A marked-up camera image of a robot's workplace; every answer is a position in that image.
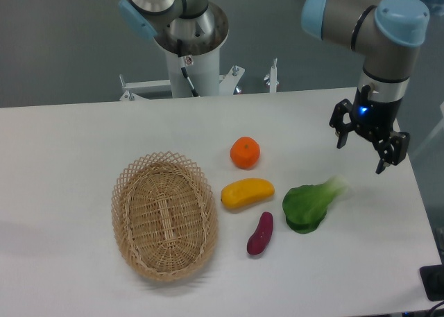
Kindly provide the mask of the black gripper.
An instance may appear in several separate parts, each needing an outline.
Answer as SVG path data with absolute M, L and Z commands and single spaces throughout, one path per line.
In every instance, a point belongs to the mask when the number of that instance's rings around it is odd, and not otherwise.
M 348 99 L 339 101 L 333 109 L 329 125 L 335 129 L 338 138 L 336 147 L 345 146 L 348 133 L 358 135 L 375 143 L 379 155 L 376 174 L 381 174 L 386 167 L 397 166 L 407 156 L 410 134 L 393 130 L 393 122 L 402 100 L 377 102 L 370 99 L 370 85 L 357 90 L 353 104 Z

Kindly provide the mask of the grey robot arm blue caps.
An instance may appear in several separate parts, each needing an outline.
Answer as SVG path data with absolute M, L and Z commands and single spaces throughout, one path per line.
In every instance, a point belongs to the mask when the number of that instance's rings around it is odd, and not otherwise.
M 138 36 L 165 53 L 174 97 L 233 94 L 239 73 L 219 74 L 219 50 L 228 19 L 210 0 L 120 0 L 119 12 Z M 410 136 L 393 123 L 420 47 L 429 9 L 419 0 L 306 0 L 302 29 L 313 37 L 348 47 L 365 57 L 352 101 L 332 113 L 338 147 L 355 132 L 379 155 L 377 172 L 407 155 Z

